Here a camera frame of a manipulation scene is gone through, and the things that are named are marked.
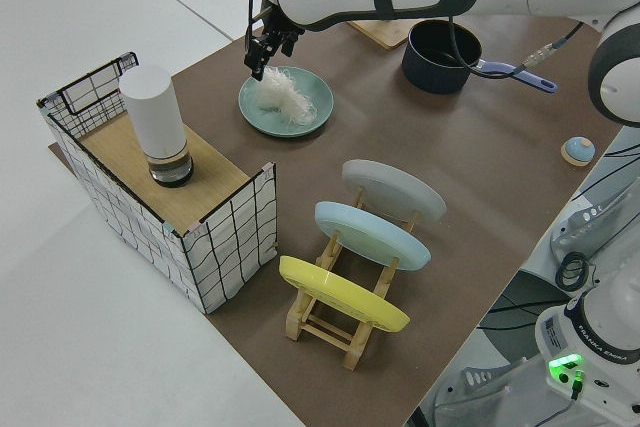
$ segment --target white cylindrical container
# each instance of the white cylindrical container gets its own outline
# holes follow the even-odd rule
[[[153,179],[165,187],[185,183],[193,173],[171,76],[139,65],[120,77],[120,93]]]

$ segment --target wooden block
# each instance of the wooden block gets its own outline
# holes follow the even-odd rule
[[[184,235],[194,222],[249,180],[198,134],[186,126],[185,131],[194,171],[191,179],[177,188],[162,187],[151,178],[126,112],[95,129],[80,142],[151,210]]]
[[[395,49],[409,36],[409,31],[423,19],[354,20],[349,24],[385,49]]]

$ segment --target brown table surface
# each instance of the brown table surface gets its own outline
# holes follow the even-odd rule
[[[485,59],[511,63],[574,25],[523,17],[460,23],[480,38]],[[285,337],[296,292],[276,260],[208,316],[306,425],[393,427],[411,415],[588,172],[566,163],[561,145],[583,135],[602,153],[619,130],[587,95],[597,38],[585,28],[539,67],[560,85],[554,95],[472,77],[460,93],[439,96],[405,79],[404,47],[384,50],[347,25],[308,32],[291,59],[278,54],[270,64],[311,70],[333,90],[328,122],[297,139],[264,135],[242,117],[237,95],[249,76],[242,40],[174,77],[187,125],[246,173],[276,162],[281,254],[313,262],[321,253],[327,238],[314,205],[351,202],[341,183],[349,159],[409,172],[448,205],[440,222],[414,231],[431,262],[399,272],[387,297],[411,322],[396,334],[374,331],[354,372],[335,347],[306,333],[298,342]],[[346,252],[336,272],[373,286],[379,269]]]

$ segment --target teal plate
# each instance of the teal plate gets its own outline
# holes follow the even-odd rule
[[[278,67],[293,79],[296,90],[309,97],[318,111],[315,120],[309,125],[297,125],[289,122],[280,112],[261,109],[256,98],[258,81],[249,77],[238,94],[240,111],[247,122],[265,134],[275,137],[299,137],[313,132],[324,124],[333,110],[333,94],[329,86],[316,74],[297,67]]]

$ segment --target green indicator light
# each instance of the green indicator light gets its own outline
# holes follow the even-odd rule
[[[549,369],[555,369],[567,364],[580,364],[582,363],[582,356],[578,354],[570,354],[559,359],[554,359],[549,362]]]

